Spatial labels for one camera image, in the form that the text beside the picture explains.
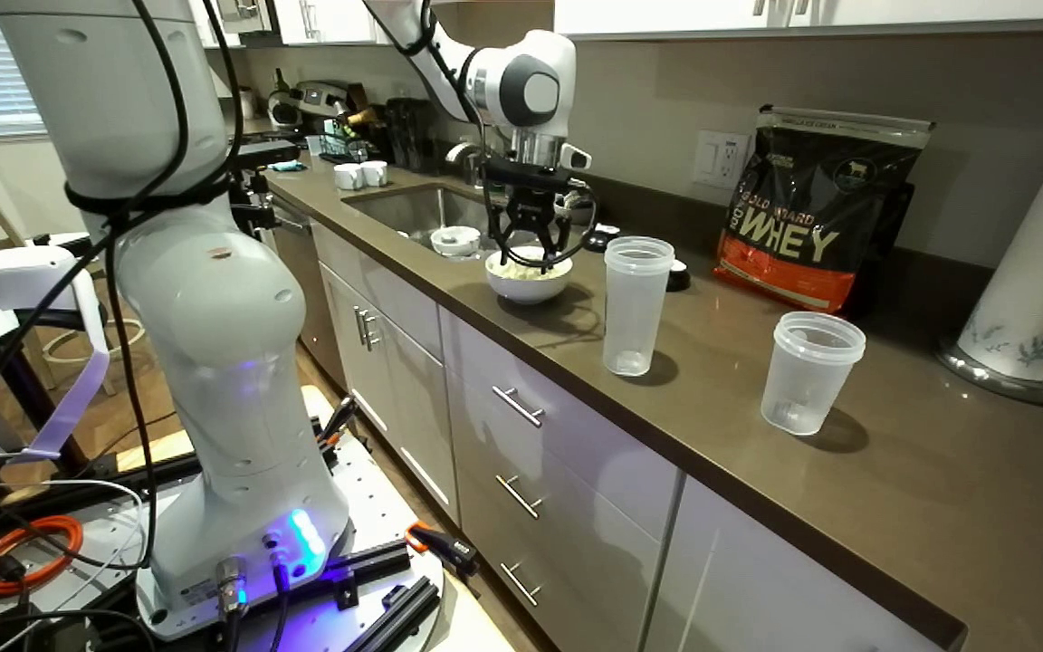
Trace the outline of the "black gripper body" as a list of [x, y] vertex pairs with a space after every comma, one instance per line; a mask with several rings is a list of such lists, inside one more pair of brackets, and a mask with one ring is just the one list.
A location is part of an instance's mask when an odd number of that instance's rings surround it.
[[573, 224], [588, 233], [592, 224], [592, 189], [565, 170], [542, 170], [528, 163], [484, 163], [484, 205], [487, 224], [528, 233], [541, 244], [551, 228]]

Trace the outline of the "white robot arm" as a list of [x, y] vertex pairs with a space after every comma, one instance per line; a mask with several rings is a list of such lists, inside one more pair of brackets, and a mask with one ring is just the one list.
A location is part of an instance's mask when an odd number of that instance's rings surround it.
[[0, 0], [0, 33], [198, 457], [135, 572], [140, 624], [181, 641], [317, 578], [349, 533], [292, 363], [304, 288], [233, 219], [187, 0]]

